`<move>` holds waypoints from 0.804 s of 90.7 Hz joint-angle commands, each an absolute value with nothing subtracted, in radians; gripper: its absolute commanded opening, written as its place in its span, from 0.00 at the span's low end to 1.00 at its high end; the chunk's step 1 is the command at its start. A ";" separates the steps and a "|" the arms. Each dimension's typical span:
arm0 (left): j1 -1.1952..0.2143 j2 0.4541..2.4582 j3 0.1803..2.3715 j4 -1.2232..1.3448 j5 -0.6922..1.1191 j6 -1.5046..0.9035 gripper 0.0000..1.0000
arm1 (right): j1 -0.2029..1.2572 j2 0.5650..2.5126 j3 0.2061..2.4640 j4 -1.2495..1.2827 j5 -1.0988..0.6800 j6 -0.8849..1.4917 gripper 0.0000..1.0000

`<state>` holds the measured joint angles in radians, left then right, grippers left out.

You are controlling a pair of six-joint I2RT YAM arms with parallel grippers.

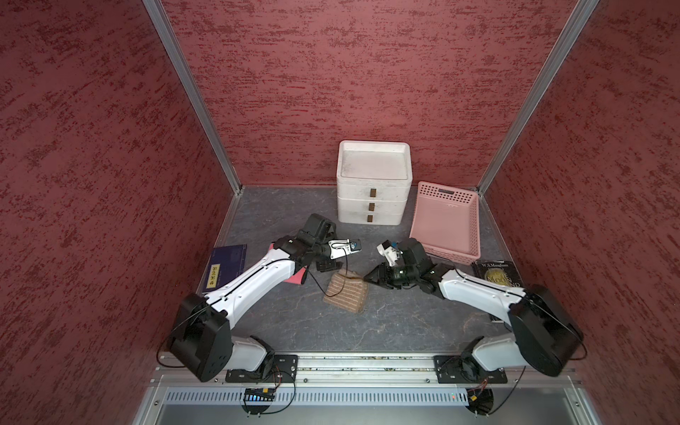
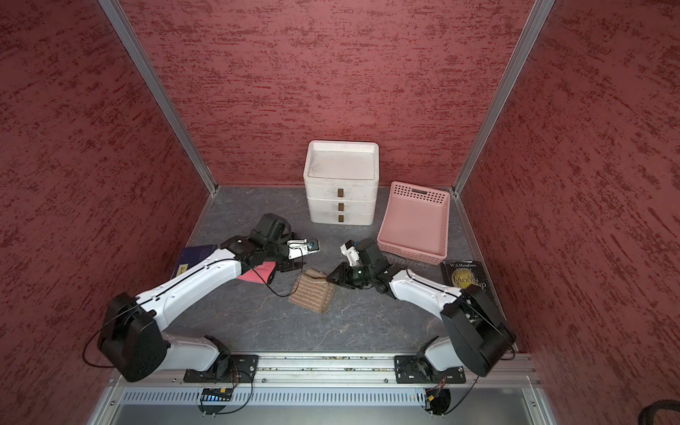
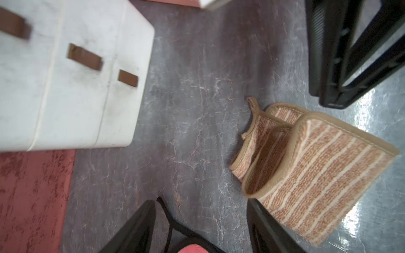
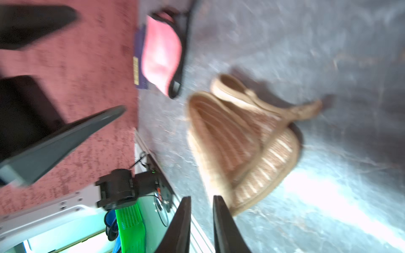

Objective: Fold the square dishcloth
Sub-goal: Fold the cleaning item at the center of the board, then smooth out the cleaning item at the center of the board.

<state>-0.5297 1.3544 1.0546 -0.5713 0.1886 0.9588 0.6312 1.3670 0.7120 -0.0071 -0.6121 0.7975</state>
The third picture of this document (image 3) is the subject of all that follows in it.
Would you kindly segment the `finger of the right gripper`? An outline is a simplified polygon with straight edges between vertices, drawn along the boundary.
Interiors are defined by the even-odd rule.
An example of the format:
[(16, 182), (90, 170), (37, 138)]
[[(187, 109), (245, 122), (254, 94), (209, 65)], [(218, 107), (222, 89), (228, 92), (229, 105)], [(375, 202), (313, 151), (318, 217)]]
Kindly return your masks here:
[(402, 68), (405, 65), (405, 38), (403, 36), (354, 80), (350, 80), (355, 72), (404, 22), (404, 1), (382, 1), (380, 9), (369, 25), (356, 41), (352, 41), (346, 70), (347, 76), (345, 81), (339, 85), (341, 93), (337, 97), (319, 97), (320, 105), (333, 109), (345, 109)]
[(305, 1), (310, 94), (337, 97), (363, 1)]

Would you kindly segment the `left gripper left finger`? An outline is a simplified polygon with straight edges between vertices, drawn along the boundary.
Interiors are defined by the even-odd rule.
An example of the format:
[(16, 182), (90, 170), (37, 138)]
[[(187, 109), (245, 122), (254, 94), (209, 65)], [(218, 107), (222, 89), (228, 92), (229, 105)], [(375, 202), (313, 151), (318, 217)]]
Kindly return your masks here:
[(155, 220), (155, 202), (147, 200), (100, 252), (148, 253), (151, 248)]

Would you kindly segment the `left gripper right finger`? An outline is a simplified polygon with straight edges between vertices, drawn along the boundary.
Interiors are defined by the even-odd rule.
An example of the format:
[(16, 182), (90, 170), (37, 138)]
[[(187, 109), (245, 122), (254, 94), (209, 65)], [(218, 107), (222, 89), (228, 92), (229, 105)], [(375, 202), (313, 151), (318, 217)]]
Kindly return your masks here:
[(257, 199), (247, 202), (247, 224), (254, 253), (305, 253)]

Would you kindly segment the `pink grey dishcloth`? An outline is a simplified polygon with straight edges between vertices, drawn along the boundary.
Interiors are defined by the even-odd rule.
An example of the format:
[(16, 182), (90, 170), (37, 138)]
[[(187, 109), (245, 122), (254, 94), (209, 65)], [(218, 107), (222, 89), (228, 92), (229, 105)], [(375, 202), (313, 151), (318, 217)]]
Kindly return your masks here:
[[(157, 202), (161, 205), (166, 219), (169, 222), (168, 236), (164, 253), (224, 253), (224, 251), (219, 247), (176, 221), (161, 197), (157, 198)], [(184, 235), (185, 238), (177, 245), (171, 247), (170, 244), (174, 230)]]

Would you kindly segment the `beige striped woven dishcloth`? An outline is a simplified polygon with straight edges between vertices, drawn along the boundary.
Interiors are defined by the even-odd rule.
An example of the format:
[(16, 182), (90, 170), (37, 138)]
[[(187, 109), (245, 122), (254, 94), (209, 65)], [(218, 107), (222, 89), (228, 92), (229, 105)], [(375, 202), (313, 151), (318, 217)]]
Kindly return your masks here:
[(399, 150), (324, 113), (291, 103), (261, 110), (247, 101), (252, 122), (230, 170), (246, 197), (318, 246)]

